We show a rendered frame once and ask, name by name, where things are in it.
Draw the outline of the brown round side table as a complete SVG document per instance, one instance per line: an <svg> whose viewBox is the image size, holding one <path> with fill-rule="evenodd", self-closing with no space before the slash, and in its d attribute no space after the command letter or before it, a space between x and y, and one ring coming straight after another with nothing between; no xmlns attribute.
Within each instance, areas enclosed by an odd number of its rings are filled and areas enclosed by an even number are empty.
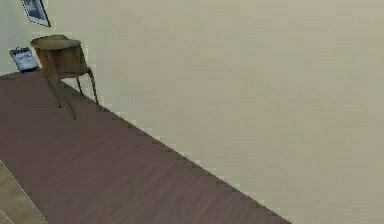
<svg viewBox="0 0 384 224"><path fill-rule="evenodd" d="M63 79L74 78L77 82L80 95L84 97L79 78L85 74L89 76L96 106L100 108L95 76L86 62L80 40L57 34L34 38L30 41L30 45L35 50L40 61L40 73L56 98L59 108L62 107L62 99L64 99L68 105L72 119L77 119L74 107L68 96L64 93L64 88L61 86L61 83Z"/></svg>

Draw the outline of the small black framed picture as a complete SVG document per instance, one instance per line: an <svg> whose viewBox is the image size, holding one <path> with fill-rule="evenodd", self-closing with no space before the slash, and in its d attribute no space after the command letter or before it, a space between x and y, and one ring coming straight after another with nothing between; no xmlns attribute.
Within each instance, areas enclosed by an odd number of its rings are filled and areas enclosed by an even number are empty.
<svg viewBox="0 0 384 224"><path fill-rule="evenodd" d="M28 47L11 49L9 54L20 72L35 71L38 68L37 61Z"/></svg>

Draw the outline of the black framed wall picture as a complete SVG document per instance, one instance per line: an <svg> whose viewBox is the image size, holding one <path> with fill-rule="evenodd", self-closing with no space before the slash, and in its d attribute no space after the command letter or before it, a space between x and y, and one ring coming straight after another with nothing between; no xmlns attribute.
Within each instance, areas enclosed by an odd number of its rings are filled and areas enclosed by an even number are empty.
<svg viewBox="0 0 384 224"><path fill-rule="evenodd" d="M42 0L21 0L26 16L30 22L50 27L47 13L44 9Z"/></svg>

